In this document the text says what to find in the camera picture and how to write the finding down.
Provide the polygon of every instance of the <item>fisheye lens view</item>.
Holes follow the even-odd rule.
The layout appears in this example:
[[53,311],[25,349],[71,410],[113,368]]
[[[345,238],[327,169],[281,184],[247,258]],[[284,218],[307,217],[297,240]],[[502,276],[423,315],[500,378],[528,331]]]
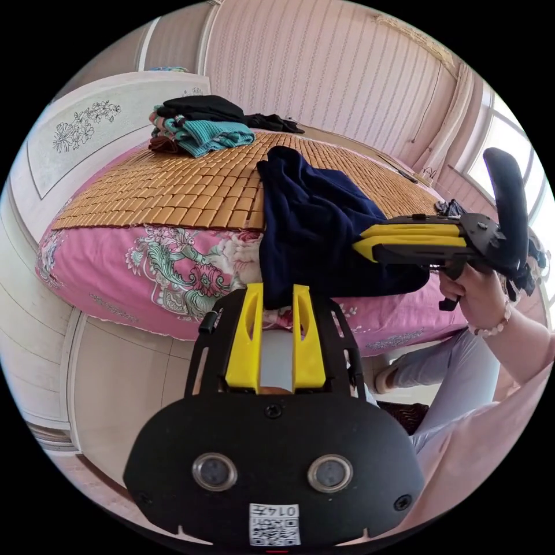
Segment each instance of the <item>fisheye lens view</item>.
[[183,552],[348,553],[457,506],[555,358],[555,199],[514,110],[343,0],[198,2],[110,45],[0,197],[38,444]]

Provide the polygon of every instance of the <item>wall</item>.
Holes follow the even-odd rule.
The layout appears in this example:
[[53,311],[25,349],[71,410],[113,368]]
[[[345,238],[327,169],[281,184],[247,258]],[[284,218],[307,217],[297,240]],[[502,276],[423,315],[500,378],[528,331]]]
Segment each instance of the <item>wall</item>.
[[206,60],[212,92],[412,165],[438,132],[455,79],[374,14],[341,0],[225,0]]
[[201,2],[162,16],[150,36],[151,23],[132,31],[83,67],[55,96],[65,94],[104,77],[164,65],[197,71],[197,50],[205,20],[212,6]]
[[145,69],[180,66],[197,73],[198,47],[211,9],[210,4],[201,2],[162,17],[148,44]]
[[[152,130],[148,116],[160,98],[178,97],[194,87],[202,94],[210,93],[209,80],[203,76],[132,72],[84,85],[48,106],[10,171],[16,206],[35,242],[87,179],[117,156],[148,141]],[[97,125],[91,118],[94,133],[78,143],[78,149],[53,147],[62,122],[69,123],[76,112],[82,114],[85,108],[108,99],[120,109],[113,123],[104,117]]]
[[98,79],[137,71],[141,48],[150,24],[143,25],[100,52],[85,65],[55,96],[57,100],[67,93]]
[[35,276],[33,240],[6,190],[0,198],[0,353],[23,416],[45,427],[68,428],[65,375],[72,307]]

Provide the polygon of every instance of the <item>leg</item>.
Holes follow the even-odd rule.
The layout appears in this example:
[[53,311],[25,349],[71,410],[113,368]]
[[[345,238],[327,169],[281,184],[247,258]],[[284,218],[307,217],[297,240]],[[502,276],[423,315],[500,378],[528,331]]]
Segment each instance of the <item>leg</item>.
[[408,353],[393,377],[393,385],[441,383],[417,430],[421,434],[491,403],[499,368],[485,341],[465,330],[439,345]]

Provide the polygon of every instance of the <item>curtain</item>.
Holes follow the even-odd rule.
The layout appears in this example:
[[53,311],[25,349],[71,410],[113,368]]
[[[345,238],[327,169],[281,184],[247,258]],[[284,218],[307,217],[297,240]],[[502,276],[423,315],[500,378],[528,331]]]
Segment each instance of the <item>curtain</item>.
[[467,115],[473,89],[474,72],[468,65],[461,63],[458,69],[457,86],[447,115],[438,134],[414,165],[414,169],[430,182],[441,173],[447,151],[453,144]]

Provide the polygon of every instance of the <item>wrist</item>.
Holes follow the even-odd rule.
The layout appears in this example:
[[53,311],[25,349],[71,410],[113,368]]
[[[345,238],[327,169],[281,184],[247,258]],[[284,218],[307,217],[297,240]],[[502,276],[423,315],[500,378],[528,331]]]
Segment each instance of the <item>wrist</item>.
[[511,317],[511,303],[508,297],[505,297],[505,302],[499,310],[496,310],[496,316],[480,322],[480,325],[473,325],[469,322],[468,328],[471,333],[478,337],[491,337],[492,335],[500,334],[505,326],[509,323]]
[[507,295],[501,291],[492,295],[489,302],[485,302],[483,298],[473,298],[467,315],[468,324],[481,330],[493,328],[503,319],[507,299]]

